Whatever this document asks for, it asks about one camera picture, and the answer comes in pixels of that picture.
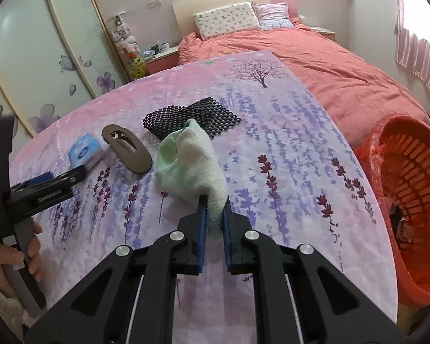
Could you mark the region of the person left hand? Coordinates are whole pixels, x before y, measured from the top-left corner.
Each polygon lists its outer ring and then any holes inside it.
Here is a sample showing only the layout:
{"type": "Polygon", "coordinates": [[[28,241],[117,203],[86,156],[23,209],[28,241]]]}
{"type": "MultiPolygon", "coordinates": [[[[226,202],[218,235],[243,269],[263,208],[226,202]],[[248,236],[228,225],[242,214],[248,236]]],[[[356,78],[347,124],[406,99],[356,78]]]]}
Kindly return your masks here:
{"type": "MultiPolygon", "coordinates": [[[[32,230],[35,236],[28,244],[28,256],[31,258],[28,262],[28,271],[38,282],[41,282],[44,276],[44,272],[42,270],[42,260],[39,255],[41,243],[36,235],[42,233],[42,228],[39,224],[33,223],[32,230]]],[[[5,297],[15,297],[15,292],[4,273],[3,265],[14,265],[21,263],[24,261],[24,258],[24,254],[21,251],[0,244],[0,292],[5,297]]]]}

